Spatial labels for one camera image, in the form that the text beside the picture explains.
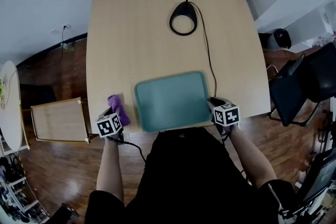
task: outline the person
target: person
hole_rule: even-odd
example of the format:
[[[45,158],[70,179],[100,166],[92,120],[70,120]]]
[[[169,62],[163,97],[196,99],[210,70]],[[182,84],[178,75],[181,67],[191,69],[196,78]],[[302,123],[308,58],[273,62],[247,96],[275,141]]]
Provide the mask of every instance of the person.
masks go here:
[[[270,162],[238,127],[230,140],[251,184],[225,145],[204,128],[168,131],[154,141],[138,192],[125,207],[118,145],[105,138],[97,190],[89,197],[85,223],[278,223],[279,202],[286,208],[293,198],[291,184],[277,179]]]

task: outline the chair seat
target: chair seat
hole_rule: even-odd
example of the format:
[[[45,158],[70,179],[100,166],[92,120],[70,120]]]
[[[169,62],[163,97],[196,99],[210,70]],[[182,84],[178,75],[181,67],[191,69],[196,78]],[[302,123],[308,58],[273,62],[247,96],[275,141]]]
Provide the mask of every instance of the chair seat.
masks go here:
[[[282,70],[285,70],[292,62],[288,61]],[[282,124],[288,126],[307,99],[301,90],[298,73],[294,72],[289,77],[271,80],[269,83],[269,92]]]

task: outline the table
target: table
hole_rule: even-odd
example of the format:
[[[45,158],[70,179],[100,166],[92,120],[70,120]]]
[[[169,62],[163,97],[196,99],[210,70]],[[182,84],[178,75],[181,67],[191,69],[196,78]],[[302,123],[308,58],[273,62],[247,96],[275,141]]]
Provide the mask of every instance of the table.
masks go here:
[[[0,128],[4,139],[13,151],[21,147],[23,137],[22,116],[20,107],[20,84],[16,66],[7,61],[0,72],[4,83],[6,107],[0,109]]]
[[[131,124],[140,131],[134,86],[141,81],[202,71],[209,93],[214,80],[204,32],[178,36],[169,18],[184,0],[93,0],[87,41],[87,92],[93,133],[107,97],[120,94]],[[190,0],[201,9],[209,40],[217,96],[240,106],[243,118],[270,111],[265,60],[246,0]]]

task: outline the wooden floor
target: wooden floor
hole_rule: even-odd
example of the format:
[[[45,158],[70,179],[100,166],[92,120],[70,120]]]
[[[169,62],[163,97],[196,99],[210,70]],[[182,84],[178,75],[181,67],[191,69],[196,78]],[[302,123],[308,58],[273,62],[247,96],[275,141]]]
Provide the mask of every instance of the wooden floor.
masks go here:
[[[287,60],[296,58],[297,55],[285,51],[265,53],[266,64],[272,63],[278,68]],[[58,100],[86,98],[86,39],[76,42],[74,51],[64,51],[63,58],[58,48],[20,67],[18,73],[21,83],[52,86]],[[307,102],[299,118],[307,117],[312,108],[313,104]],[[319,150],[318,128],[322,127],[324,118],[324,114],[319,113],[309,127],[303,128],[283,127],[280,122],[260,115],[243,120],[241,128],[270,160],[278,178],[293,184],[299,174],[298,169],[304,166],[305,158],[309,158],[312,150]],[[89,145],[38,142],[31,126],[28,136],[32,149],[20,152],[20,157],[37,197],[50,214],[62,202],[68,203],[78,211],[81,215],[79,223],[83,223],[88,197],[96,187],[103,141],[96,138]],[[145,156],[150,152],[155,138],[156,134],[143,133],[125,136],[125,140],[139,145]],[[235,164],[241,168],[229,140],[226,147]],[[137,193],[144,162],[138,150],[132,146],[121,145],[119,150],[124,200],[128,204]]]

